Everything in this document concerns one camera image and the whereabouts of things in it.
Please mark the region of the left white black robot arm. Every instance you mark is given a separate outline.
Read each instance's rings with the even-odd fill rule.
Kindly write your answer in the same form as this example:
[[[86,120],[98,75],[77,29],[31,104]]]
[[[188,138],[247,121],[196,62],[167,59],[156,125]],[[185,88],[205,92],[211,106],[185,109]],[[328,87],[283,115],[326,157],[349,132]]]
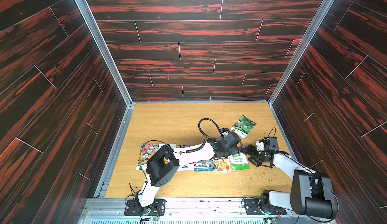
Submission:
[[[146,180],[136,194],[140,208],[150,208],[159,188],[168,184],[181,166],[198,161],[224,159],[239,153],[240,137],[234,133],[222,133],[219,138],[205,137],[202,144],[173,148],[164,144],[148,161]]]

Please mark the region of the pink aster seed packet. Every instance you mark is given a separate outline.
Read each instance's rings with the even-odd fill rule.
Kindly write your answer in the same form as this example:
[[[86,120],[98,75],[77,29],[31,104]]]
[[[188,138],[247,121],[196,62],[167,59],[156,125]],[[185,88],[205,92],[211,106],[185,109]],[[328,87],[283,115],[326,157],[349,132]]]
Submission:
[[[178,171],[194,171],[195,170],[195,164],[190,163],[187,165],[179,166]]]

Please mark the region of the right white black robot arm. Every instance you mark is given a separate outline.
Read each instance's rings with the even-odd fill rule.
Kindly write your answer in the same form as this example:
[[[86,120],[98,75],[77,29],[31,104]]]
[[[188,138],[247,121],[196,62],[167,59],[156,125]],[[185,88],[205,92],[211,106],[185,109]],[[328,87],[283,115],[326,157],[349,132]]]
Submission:
[[[264,190],[259,200],[247,200],[247,213],[259,210],[264,215],[275,215],[285,210],[314,221],[324,218],[326,222],[337,217],[339,203],[333,193],[330,177],[306,167],[287,152],[281,151],[276,137],[267,136],[243,148],[242,153],[256,167],[276,167],[292,179],[289,193]]]

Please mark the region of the green magenta seed packet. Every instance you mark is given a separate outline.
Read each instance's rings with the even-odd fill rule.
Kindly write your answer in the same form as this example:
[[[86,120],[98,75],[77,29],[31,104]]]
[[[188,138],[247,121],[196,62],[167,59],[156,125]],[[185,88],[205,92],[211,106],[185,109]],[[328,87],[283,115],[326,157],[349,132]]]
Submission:
[[[241,171],[250,169],[249,162],[247,157],[243,153],[238,153],[236,155],[231,155],[228,157],[231,163],[231,168],[233,171]]]

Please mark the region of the pink striped shop seed packet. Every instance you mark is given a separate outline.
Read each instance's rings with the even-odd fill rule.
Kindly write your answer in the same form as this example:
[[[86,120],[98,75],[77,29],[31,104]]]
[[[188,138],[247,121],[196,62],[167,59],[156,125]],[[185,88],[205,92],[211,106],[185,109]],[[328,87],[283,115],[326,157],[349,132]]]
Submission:
[[[217,173],[231,173],[229,159],[214,160],[214,172],[217,172]]]

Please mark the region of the multicolour flower seed packet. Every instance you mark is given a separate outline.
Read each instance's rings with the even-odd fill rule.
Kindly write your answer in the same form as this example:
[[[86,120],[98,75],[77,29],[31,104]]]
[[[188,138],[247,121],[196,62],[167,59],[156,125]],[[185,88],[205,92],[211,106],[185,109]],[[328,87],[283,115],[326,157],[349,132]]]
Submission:
[[[141,146],[141,150],[139,153],[139,159],[136,166],[136,170],[146,170],[147,168],[147,162],[149,159],[156,154],[156,152],[159,150],[160,144],[157,143],[144,143]]]

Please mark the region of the purple flower seed packet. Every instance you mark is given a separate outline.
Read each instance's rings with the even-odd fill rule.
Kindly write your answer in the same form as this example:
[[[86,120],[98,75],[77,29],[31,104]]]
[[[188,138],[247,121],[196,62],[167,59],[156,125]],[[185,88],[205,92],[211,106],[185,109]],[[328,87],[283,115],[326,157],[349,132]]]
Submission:
[[[202,160],[194,163],[195,172],[213,172],[215,170],[213,160]]]

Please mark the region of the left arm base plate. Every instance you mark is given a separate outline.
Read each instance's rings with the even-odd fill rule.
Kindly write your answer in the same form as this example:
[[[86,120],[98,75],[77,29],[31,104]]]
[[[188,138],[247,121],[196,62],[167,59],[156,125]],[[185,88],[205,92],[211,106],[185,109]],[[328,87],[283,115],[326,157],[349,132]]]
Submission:
[[[165,199],[156,199],[151,205],[142,207],[138,200],[129,199],[126,201],[124,216],[153,216],[159,217],[165,214]]]

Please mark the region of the dark green leaf seed packet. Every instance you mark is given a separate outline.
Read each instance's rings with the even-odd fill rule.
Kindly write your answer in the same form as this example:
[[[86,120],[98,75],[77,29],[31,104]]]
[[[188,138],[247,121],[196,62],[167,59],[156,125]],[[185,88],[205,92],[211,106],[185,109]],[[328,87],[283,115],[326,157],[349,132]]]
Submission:
[[[256,123],[244,115],[241,116],[237,122],[231,127],[231,130],[235,132],[238,136],[245,139],[249,133],[254,129]]]

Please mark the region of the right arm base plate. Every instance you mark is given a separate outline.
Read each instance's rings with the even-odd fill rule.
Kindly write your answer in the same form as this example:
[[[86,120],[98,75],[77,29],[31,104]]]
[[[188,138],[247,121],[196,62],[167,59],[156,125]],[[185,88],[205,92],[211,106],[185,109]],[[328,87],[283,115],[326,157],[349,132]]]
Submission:
[[[245,197],[242,199],[241,205],[248,216],[282,216],[287,214],[286,209],[264,203],[260,198]]]

